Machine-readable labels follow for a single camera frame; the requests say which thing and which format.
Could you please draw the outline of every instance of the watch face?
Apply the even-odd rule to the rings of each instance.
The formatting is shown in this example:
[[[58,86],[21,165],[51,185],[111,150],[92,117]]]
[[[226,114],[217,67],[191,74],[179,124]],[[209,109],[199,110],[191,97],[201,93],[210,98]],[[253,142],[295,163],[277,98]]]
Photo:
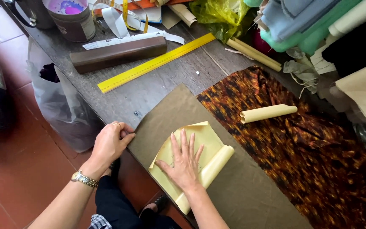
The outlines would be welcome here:
[[[79,172],[79,171],[75,172],[75,173],[72,175],[72,181],[76,181],[76,180],[77,180],[77,178],[79,177],[79,174],[80,174],[80,172]]]

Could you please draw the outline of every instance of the black pants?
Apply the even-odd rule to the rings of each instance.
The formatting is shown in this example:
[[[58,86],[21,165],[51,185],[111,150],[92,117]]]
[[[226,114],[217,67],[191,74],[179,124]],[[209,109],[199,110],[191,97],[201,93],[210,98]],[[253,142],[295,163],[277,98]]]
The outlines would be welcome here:
[[[151,209],[145,209],[139,218],[110,176],[103,176],[98,182],[96,206],[97,214],[104,216],[113,229],[181,229],[173,219]]]

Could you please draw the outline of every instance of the wooden block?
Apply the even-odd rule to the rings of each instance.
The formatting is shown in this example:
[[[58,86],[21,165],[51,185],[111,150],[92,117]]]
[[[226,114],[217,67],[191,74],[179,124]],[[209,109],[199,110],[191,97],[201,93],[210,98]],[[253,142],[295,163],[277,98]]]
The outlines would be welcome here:
[[[81,74],[159,56],[166,51],[166,40],[160,36],[71,53],[70,59]]]

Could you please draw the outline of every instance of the yellow pattern paper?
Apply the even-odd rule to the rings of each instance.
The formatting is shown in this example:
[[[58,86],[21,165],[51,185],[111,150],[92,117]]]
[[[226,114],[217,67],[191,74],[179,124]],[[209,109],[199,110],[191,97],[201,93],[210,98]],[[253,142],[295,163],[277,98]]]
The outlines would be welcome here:
[[[180,132],[183,128],[186,129],[187,136],[190,136],[192,133],[196,134],[196,141],[194,142],[195,152],[198,150],[201,144],[205,145],[199,161],[199,178],[201,184],[205,188],[208,188],[217,174],[231,158],[232,154],[234,153],[234,149],[231,146],[226,146],[221,142],[220,138],[207,121],[184,126],[176,130],[174,134],[179,145]],[[149,167],[149,172],[169,194],[169,196],[176,202],[180,210],[184,214],[187,214],[190,211],[190,206],[188,205],[185,195],[183,194],[182,190],[177,187],[158,166],[155,165],[155,160],[162,160],[171,167],[174,166],[174,157],[170,137],[160,148],[158,154]]]

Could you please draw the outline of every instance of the woman's left hand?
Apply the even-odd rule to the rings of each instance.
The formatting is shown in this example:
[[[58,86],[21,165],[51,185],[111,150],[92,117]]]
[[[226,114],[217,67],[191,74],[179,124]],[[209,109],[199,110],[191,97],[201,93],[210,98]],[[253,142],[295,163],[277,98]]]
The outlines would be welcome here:
[[[134,129],[124,122],[107,124],[97,135],[93,152],[82,167],[95,167],[91,176],[101,176],[113,161],[121,156],[126,146],[135,137]]]

